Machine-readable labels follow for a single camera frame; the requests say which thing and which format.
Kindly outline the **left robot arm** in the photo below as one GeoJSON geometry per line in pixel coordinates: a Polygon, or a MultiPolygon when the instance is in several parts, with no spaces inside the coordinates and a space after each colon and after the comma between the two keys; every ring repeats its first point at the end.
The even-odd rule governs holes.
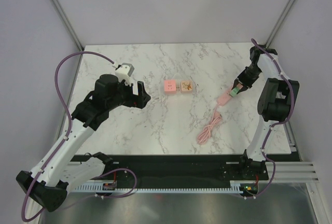
{"type": "Polygon", "coordinates": [[[119,106],[143,109],[147,105],[151,97],[142,81],[137,82],[137,89],[138,93],[134,94],[133,85],[127,85],[124,79],[112,74],[101,75],[94,90],[76,106],[62,137],[34,168],[19,172],[16,181],[22,190],[44,209],[53,212],[73,189],[89,179],[112,177],[111,158],[101,152],[93,154],[76,170],[64,170],[82,144],[109,118],[110,111],[119,106]]]}

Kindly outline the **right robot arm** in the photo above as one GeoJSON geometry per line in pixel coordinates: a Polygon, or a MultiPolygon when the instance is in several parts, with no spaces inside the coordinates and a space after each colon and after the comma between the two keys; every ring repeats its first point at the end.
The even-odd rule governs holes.
{"type": "Polygon", "coordinates": [[[266,78],[257,103],[258,126],[237,167],[238,174],[243,179],[257,175],[265,178],[267,151],[275,128],[289,121],[300,87],[298,81],[291,80],[284,73],[276,50],[255,44],[250,49],[250,60],[250,66],[234,80],[230,93],[231,96],[236,96],[250,89],[261,74],[266,78]]]}

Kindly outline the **left aluminium frame post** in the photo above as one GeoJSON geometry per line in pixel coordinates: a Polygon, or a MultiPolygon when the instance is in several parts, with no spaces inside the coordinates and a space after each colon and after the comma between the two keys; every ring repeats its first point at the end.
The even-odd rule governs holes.
{"type": "Polygon", "coordinates": [[[68,32],[71,40],[74,42],[75,46],[77,47],[78,50],[83,51],[84,47],[81,43],[81,41],[78,38],[78,35],[76,34],[68,16],[66,15],[63,7],[61,6],[61,3],[59,0],[50,0],[52,3],[56,13],[58,14],[62,24],[64,25],[66,31],[68,32]]]}

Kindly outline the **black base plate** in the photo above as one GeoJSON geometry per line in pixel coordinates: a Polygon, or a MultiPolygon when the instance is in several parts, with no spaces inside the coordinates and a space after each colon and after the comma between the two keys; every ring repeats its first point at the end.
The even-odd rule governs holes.
{"type": "Polygon", "coordinates": [[[241,155],[112,155],[103,180],[126,186],[226,186],[231,181],[263,181],[269,178],[241,176],[241,155]]]}

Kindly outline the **pink power strip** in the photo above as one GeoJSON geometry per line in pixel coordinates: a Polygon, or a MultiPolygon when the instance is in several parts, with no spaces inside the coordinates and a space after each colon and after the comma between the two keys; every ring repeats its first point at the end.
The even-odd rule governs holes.
{"type": "Polygon", "coordinates": [[[219,106],[224,106],[226,105],[231,99],[232,96],[230,95],[230,92],[232,91],[231,88],[229,88],[227,91],[225,91],[221,96],[218,97],[217,104],[219,106]]]}

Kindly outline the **green charger plug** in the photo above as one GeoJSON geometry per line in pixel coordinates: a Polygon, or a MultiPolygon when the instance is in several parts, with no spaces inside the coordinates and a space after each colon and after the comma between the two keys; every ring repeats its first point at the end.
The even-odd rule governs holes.
{"type": "Polygon", "coordinates": [[[240,90],[241,90],[240,87],[234,87],[233,89],[231,89],[229,91],[228,94],[229,94],[230,97],[236,97],[236,95],[239,93],[240,90]]]}

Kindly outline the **pink cube socket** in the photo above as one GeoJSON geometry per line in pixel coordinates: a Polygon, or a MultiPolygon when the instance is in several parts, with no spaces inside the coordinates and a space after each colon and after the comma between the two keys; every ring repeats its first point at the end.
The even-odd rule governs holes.
{"type": "Polygon", "coordinates": [[[176,80],[165,80],[163,84],[163,89],[165,94],[176,94],[177,93],[177,85],[176,80]]]}

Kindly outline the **peach cube socket adapter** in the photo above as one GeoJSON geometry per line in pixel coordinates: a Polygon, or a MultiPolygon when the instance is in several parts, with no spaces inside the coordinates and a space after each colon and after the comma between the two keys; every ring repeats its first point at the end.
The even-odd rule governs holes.
{"type": "Polygon", "coordinates": [[[191,80],[182,80],[180,83],[181,93],[192,93],[193,92],[193,83],[191,80]]]}

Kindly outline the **right aluminium frame post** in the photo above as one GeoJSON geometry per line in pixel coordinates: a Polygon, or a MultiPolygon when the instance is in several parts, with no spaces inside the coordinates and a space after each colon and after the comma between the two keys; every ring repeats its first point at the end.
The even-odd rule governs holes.
{"type": "Polygon", "coordinates": [[[287,0],[287,3],[285,4],[285,6],[284,6],[282,12],[280,13],[275,25],[272,28],[267,40],[264,43],[266,45],[266,47],[270,47],[271,44],[273,43],[275,37],[277,36],[277,33],[279,32],[282,25],[286,21],[286,18],[289,15],[289,13],[291,12],[291,10],[293,9],[296,1],[297,0],[287,0]]]}

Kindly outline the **aluminium frame post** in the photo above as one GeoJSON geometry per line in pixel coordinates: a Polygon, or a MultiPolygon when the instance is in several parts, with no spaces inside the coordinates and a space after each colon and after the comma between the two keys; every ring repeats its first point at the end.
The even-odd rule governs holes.
{"type": "Polygon", "coordinates": [[[277,33],[279,32],[282,25],[286,21],[286,18],[289,15],[289,13],[291,12],[291,10],[293,9],[296,1],[297,0],[287,0],[287,3],[285,4],[285,6],[284,6],[282,12],[280,13],[275,25],[272,28],[267,40],[264,43],[266,45],[266,47],[270,47],[271,44],[273,43],[275,37],[277,36],[277,33]]]}
{"type": "Polygon", "coordinates": [[[63,7],[61,6],[61,3],[59,0],[50,0],[52,3],[56,13],[58,14],[62,24],[64,25],[66,31],[68,32],[71,40],[74,42],[75,46],[77,47],[78,50],[83,51],[84,47],[81,43],[81,41],[78,38],[78,35],[76,34],[68,16],[66,15],[63,7]]]}

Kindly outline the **aluminium rail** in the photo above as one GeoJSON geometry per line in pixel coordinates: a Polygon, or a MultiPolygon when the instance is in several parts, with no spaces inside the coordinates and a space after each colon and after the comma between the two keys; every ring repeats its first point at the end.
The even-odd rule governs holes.
{"type": "Polygon", "coordinates": [[[316,183],[319,178],[311,162],[275,162],[273,183],[316,183]]]}

